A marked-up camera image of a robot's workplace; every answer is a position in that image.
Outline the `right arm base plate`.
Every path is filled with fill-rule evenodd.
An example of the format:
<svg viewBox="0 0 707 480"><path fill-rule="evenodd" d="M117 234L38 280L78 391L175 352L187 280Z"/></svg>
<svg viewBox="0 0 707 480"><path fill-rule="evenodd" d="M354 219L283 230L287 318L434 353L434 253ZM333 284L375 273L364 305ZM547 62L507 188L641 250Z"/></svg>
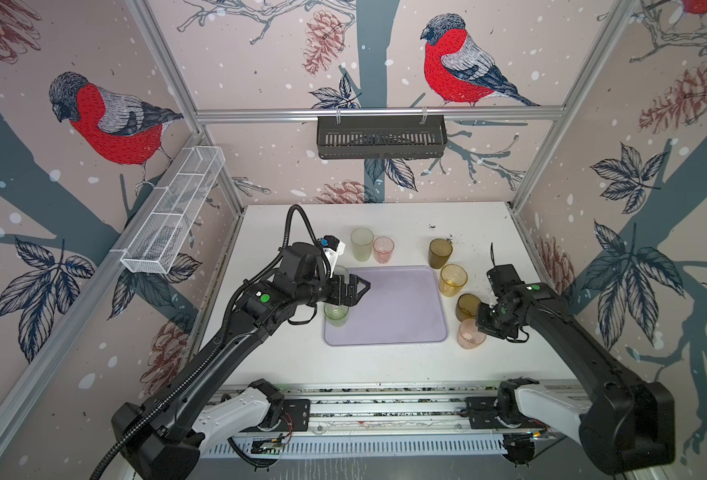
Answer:
<svg viewBox="0 0 707 480"><path fill-rule="evenodd" d="M469 420L471 430L547 430L547 425L527 417L503 417L497 408L497 398L489 396L465 398L461 417Z"/></svg>

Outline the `pink glass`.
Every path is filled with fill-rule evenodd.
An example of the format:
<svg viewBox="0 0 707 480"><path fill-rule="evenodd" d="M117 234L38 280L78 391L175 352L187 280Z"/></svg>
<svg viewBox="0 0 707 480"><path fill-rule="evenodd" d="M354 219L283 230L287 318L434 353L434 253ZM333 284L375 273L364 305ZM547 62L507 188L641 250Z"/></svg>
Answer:
<svg viewBox="0 0 707 480"><path fill-rule="evenodd" d="M395 250L395 242L393 239L385 236L375 238L373 242L373 257L379 264L388 264Z"/></svg>

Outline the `bright green faceted glass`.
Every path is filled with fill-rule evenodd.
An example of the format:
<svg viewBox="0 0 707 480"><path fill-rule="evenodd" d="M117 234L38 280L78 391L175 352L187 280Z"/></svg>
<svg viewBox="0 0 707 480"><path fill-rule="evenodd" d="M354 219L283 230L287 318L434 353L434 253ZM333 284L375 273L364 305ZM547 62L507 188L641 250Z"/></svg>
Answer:
<svg viewBox="0 0 707 480"><path fill-rule="evenodd" d="M326 303L324 305L324 314L329 326L339 328L346 324L350 308L345 305L334 305Z"/></svg>

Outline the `pink glass near right arm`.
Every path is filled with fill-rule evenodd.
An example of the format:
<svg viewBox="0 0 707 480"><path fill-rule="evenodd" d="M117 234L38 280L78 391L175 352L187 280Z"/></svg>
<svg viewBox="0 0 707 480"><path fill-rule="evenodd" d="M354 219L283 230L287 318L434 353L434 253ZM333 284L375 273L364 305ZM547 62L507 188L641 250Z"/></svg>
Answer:
<svg viewBox="0 0 707 480"><path fill-rule="evenodd" d="M459 330L457 330L457 344L463 349L471 350L475 349L483 342L487 340L487 335L479 331L477 324L475 324L475 319L467 318L459 324Z"/></svg>

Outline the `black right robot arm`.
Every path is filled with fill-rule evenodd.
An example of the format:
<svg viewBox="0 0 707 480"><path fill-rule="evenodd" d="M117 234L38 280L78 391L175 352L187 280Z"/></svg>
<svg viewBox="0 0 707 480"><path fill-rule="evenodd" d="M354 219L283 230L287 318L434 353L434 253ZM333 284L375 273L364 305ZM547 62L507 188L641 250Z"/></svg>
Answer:
<svg viewBox="0 0 707 480"><path fill-rule="evenodd" d="M571 400L529 378L501 382L497 414L505 425L537 420L579 443L607 475L667 465L675 460L675 400L659 382L646 382L613 358L575 320L545 283L525 283L511 264L487 272L497 302L481 304L479 332L519 342L526 327L539 333L589 399Z"/></svg>

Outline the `pale green dimpled short glass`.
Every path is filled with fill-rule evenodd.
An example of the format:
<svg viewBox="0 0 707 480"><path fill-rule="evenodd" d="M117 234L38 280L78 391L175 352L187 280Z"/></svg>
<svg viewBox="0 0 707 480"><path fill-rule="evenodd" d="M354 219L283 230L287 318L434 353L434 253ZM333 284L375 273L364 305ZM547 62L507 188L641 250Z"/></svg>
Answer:
<svg viewBox="0 0 707 480"><path fill-rule="evenodd" d="M343 265L337 265L335 267L334 275L340 276L343 283L349 283L350 272Z"/></svg>

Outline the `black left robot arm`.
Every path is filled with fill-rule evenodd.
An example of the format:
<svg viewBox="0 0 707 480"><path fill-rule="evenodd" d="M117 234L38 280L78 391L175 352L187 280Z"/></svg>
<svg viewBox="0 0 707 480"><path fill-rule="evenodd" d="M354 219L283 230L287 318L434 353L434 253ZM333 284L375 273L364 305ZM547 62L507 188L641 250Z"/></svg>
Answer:
<svg viewBox="0 0 707 480"><path fill-rule="evenodd" d="M242 394L210 401L237 367L297 309L319 303L353 307L369 281L335 272L345 243L327 235L311 243L285 245L278 256L247 279L227 304L221 328L186 367L141 405L126 403L112 419L117 438L92 473L99 479L122 456L144 479L186 479L213 444L281 415L283 394L265 379Z"/></svg>

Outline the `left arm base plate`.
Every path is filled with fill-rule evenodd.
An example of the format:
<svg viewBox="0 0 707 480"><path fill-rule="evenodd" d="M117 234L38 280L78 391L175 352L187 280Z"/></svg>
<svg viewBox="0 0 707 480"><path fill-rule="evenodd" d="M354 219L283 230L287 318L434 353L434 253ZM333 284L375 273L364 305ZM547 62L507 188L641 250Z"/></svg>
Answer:
<svg viewBox="0 0 707 480"><path fill-rule="evenodd" d="M271 407L267 419L246 432L307 432L311 419L311 401L307 399L284 400L282 408Z"/></svg>

